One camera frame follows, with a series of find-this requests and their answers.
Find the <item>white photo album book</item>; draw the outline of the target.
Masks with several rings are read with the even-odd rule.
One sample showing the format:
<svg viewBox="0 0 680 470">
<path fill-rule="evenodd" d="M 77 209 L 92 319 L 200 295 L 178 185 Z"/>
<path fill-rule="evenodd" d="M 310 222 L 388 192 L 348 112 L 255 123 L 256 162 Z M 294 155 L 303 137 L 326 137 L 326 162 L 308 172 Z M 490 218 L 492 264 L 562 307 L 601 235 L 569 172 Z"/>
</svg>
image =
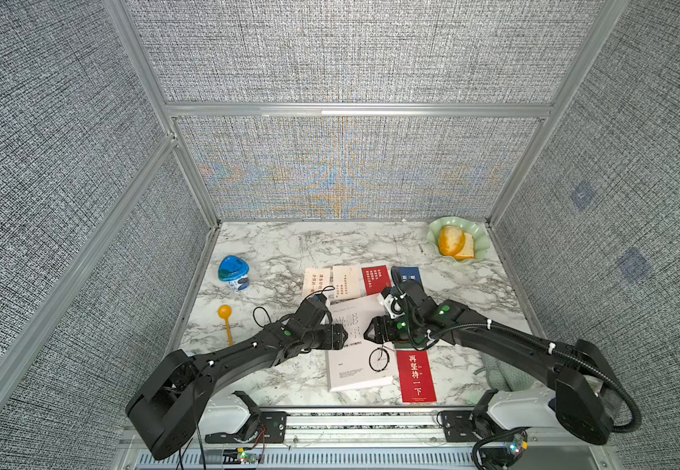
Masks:
<svg viewBox="0 0 680 470">
<path fill-rule="evenodd" d="M 328 389 L 347 392 L 393 384 L 397 360 L 391 343 L 378 345 L 363 334 L 377 316 L 386 311 L 377 296 L 349 300 L 329 307 L 333 322 L 348 333 L 342 350 L 326 353 Z"/>
</svg>

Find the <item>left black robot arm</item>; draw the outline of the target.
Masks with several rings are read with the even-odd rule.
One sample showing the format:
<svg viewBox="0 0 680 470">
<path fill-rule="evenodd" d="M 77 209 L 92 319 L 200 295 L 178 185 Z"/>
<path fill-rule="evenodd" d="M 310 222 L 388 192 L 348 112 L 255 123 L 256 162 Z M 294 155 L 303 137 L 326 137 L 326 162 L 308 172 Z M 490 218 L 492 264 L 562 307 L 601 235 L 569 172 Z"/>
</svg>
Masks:
<svg viewBox="0 0 680 470">
<path fill-rule="evenodd" d="M 207 403 L 218 391 L 302 352 L 339 351 L 348 338 L 341 324 L 293 316 L 217 352 L 171 352 L 130 399 L 126 415 L 152 456 L 168 458 L 194 437 Z"/>
</svg>

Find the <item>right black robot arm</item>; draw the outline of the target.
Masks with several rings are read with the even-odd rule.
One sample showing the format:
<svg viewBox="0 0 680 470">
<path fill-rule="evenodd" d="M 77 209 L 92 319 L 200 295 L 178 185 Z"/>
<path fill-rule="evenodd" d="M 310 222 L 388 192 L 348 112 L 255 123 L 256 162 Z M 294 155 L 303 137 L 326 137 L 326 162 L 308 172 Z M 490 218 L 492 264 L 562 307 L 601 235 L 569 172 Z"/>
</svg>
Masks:
<svg viewBox="0 0 680 470">
<path fill-rule="evenodd" d="M 547 391 L 488 391 L 473 412 L 486 433 L 516 428 L 562 428 L 602 446 L 613 433 L 632 433 L 641 409 L 592 343 L 553 342 L 498 323 L 466 305 L 403 301 L 403 315 L 377 316 L 363 337 L 369 342 L 406 342 L 422 351 L 441 342 L 477 350 L 533 377 Z"/>
</svg>

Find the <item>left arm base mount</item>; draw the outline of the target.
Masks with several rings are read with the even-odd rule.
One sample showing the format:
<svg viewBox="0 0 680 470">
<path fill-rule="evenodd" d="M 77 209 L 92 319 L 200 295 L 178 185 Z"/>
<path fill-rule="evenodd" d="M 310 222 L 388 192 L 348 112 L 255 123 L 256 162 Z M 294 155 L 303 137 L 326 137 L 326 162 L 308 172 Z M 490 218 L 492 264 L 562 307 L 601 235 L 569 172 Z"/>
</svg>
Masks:
<svg viewBox="0 0 680 470">
<path fill-rule="evenodd" d="M 262 410 L 245 392 L 209 400 L 199 430 L 208 444 L 283 444 L 287 413 Z"/>
</svg>

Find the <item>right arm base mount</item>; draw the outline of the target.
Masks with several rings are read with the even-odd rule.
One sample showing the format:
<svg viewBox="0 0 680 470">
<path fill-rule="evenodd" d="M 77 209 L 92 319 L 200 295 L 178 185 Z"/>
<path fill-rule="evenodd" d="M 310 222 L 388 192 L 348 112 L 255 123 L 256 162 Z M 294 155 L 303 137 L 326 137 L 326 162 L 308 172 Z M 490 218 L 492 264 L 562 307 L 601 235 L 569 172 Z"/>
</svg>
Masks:
<svg viewBox="0 0 680 470">
<path fill-rule="evenodd" d="M 435 417 L 448 443 L 470 443 L 476 469 L 510 469 L 527 450 L 527 428 L 500 427 L 488 413 L 498 391 L 488 390 L 473 409 L 439 411 Z"/>
</svg>

